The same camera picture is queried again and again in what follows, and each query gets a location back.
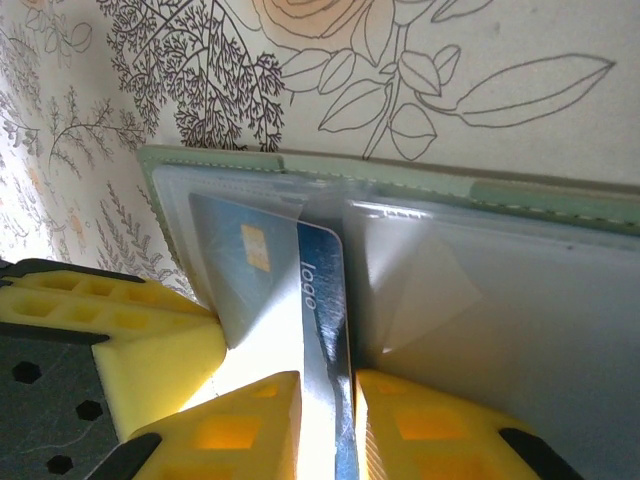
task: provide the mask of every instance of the credit card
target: credit card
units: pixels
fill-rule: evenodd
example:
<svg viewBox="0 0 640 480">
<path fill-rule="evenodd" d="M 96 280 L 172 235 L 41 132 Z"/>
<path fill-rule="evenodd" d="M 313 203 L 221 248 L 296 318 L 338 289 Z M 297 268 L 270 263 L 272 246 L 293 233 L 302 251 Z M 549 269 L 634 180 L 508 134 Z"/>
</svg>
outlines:
<svg viewBox="0 0 640 480">
<path fill-rule="evenodd" d="M 340 238 L 212 196 L 189 202 L 225 336 L 242 352 L 237 375 L 301 372 L 299 478 L 357 478 Z"/>
</svg>

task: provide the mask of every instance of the wallet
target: wallet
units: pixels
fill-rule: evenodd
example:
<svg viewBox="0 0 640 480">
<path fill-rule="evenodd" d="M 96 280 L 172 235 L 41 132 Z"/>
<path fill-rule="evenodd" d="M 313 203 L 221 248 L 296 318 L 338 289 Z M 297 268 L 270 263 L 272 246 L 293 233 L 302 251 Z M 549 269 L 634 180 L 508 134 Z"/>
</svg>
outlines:
<svg viewBox="0 0 640 480">
<path fill-rule="evenodd" d="M 302 371 L 300 451 L 337 478 L 356 468 L 355 368 L 513 415 L 585 478 L 640 471 L 632 188 L 301 153 L 138 159 L 170 251 L 244 366 L 220 392 Z"/>
</svg>

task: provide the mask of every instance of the wallpaper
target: wallpaper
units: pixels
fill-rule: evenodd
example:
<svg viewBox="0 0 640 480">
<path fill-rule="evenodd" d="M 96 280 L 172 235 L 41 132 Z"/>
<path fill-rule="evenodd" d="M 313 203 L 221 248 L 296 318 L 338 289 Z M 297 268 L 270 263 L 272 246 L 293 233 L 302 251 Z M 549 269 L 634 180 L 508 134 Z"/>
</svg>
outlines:
<svg viewBox="0 0 640 480">
<path fill-rule="evenodd" d="M 145 142 L 640 183 L 633 0 L 2 0 L 0 257 L 189 284 Z"/>
</svg>

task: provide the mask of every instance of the wallet stitching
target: wallet stitching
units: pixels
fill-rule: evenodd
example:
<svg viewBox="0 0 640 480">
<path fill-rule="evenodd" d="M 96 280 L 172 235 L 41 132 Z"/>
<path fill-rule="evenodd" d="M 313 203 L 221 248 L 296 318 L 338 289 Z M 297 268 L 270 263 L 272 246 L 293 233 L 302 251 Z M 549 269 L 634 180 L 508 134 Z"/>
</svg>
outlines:
<svg viewBox="0 0 640 480">
<path fill-rule="evenodd" d="M 198 165 L 198 166 L 203 166 L 203 167 L 218 167 L 218 168 L 228 168 L 231 170 L 248 170 L 248 171 L 255 171 L 255 172 L 267 172 L 267 173 L 277 173 L 277 171 L 272 170 L 272 169 L 268 169 L 268 168 L 261 168 L 261 167 L 245 167 L 243 165 L 222 165 L 222 164 L 217 164 L 217 163 L 207 163 L 207 162 L 198 162 L 198 161 L 193 161 L 193 160 L 181 160 L 181 159 L 177 159 L 174 157 L 148 157 L 148 158 L 144 158 L 142 159 L 142 162 L 144 164 L 147 163 L 147 161 L 153 158 L 154 160 L 160 160 L 160 161 L 171 161 L 174 164 L 184 164 L 184 165 Z M 566 213 L 566 212 L 560 212 L 557 210 L 545 210 L 543 208 L 537 208 L 537 207 L 530 207 L 527 205 L 509 205 L 509 204 L 502 204 L 502 203 L 494 203 L 494 202 L 487 202 L 484 200 L 477 200 L 475 198 L 472 197 L 467 197 L 465 195 L 458 195 L 455 193 L 443 193 L 443 192 L 439 192 L 437 190 L 433 190 L 431 188 L 426 188 L 426 187 L 419 187 L 419 186 L 412 186 L 412 185 L 407 185 L 404 183 L 398 183 L 398 182 L 389 182 L 389 181 L 384 181 L 384 180 L 377 180 L 377 179 L 371 179 L 371 178 L 364 178 L 364 177 L 355 177 L 352 175 L 344 175 L 344 174 L 340 174 L 340 173 L 330 173 L 330 172 L 319 172 L 319 171 L 314 171 L 314 170 L 305 170 L 305 169 L 298 169 L 298 168 L 287 168 L 287 172 L 291 172 L 291 173 L 308 173 L 308 174 L 312 174 L 312 175 L 323 175 L 323 176 L 330 176 L 330 177 L 336 177 L 336 178 L 344 178 L 347 180 L 359 180 L 359 181 L 364 181 L 364 182 L 371 182 L 373 184 L 382 184 L 382 185 L 393 185 L 396 187 L 401 187 L 401 188 L 406 188 L 409 190 L 416 190 L 416 191 L 421 191 L 421 192 L 427 192 L 427 193 L 435 193 L 438 195 L 445 195 L 448 197 L 454 197 L 454 198 L 459 198 L 459 199 L 463 199 L 463 200 L 467 200 L 475 205 L 480 205 L 480 206 L 486 206 L 486 207 L 492 207 L 492 208 L 504 208 L 504 209 L 509 209 L 509 210 L 524 210 L 527 212 L 532 212 L 532 213 L 537 213 L 537 214 L 545 214 L 545 215 L 554 215 L 557 217 L 565 217 L 565 218 L 575 218 L 575 219 L 580 219 L 580 220 L 586 220 L 586 221 L 590 221 L 590 222 L 608 222 L 608 223 L 613 223 L 615 225 L 626 225 L 628 227 L 638 227 L 640 226 L 639 222 L 634 222 L 634 221 L 625 221 L 625 220 L 618 220 L 618 219 L 614 219 L 614 218 L 604 218 L 604 217 L 592 217 L 589 215 L 580 215 L 580 214 L 572 214 L 572 213 Z M 153 184 L 153 182 L 150 182 L 156 197 L 158 196 L 158 193 L 155 189 L 155 185 Z"/>
</svg>

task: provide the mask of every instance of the yellow foam block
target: yellow foam block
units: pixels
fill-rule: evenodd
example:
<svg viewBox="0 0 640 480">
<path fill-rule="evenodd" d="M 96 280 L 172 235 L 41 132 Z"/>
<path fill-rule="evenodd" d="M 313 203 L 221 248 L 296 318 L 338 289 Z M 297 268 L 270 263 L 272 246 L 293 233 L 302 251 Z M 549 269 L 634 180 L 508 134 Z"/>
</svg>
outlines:
<svg viewBox="0 0 640 480">
<path fill-rule="evenodd" d="M 135 480 L 293 480 L 298 372 L 283 372 L 137 431 L 162 442 Z"/>
<path fill-rule="evenodd" d="M 382 373 L 356 379 L 361 480 L 539 480 L 499 435 L 526 425 Z"/>
<path fill-rule="evenodd" d="M 100 284 L 113 291 L 132 287 L 131 282 L 102 277 L 84 281 L 104 282 Z M 0 288 L 2 322 L 109 336 L 91 348 L 122 441 L 140 427 L 178 412 L 224 360 L 222 329 L 206 310 L 196 314 L 120 302 L 110 294 L 24 286 L 16 282 Z M 172 297 L 173 292 L 163 290 Z"/>
<path fill-rule="evenodd" d="M 23 288 L 103 298 L 120 303 L 165 308 L 175 312 L 210 314 L 206 308 L 152 280 L 135 283 L 69 270 L 31 273 L 22 277 L 5 277 L 4 279 Z"/>
</svg>

